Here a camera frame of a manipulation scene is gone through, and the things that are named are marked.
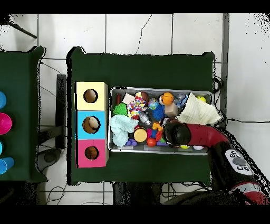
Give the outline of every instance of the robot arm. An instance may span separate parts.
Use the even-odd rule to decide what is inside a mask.
[[[170,119],[164,125],[163,138],[172,145],[201,145],[209,148],[213,190],[241,192],[255,203],[268,204],[247,162],[217,129]]]

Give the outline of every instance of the yellow box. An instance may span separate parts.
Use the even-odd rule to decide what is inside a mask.
[[[108,86],[106,83],[76,82],[75,84],[77,110],[108,110]]]

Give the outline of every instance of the light blue towel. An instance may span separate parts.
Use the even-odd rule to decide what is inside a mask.
[[[129,139],[128,133],[134,132],[138,120],[132,120],[125,115],[115,115],[110,119],[111,131],[113,132],[112,141],[117,146],[124,146]]]

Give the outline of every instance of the dark green tablecloth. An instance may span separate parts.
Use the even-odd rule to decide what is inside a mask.
[[[43,47],[34,47],[29,52],[0,51],[0,91],[7,98],[6,106],[0,113],[8,114],[12,129],[0,135],[4,149],[0,158],[12,157],[15,164],[1,180],[46,181],[35,167],[37,150],[38,61],[44,53]]]
[[[72,108],[68,124],[71,161],[68,175],[71,183],[100,181],[180,182],[202,181],[210,183],[207,156],[164,155],[147,153],[110,152],[106,167],[77,169],[75,167],[75,111],[74,82],[103,81],[113,86],[211,91],[214,55],[115,55],[85,54],[80,47],[67,55],[68,86]]]

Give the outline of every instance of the pink box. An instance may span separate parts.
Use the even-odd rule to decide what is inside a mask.
[[[98,157],[90,160],[85,156],[85,150],[88,147],[98,149]],[[79,168],[104,167],[109,158],[109,150],[104,139],[78,140],[78,165]]]

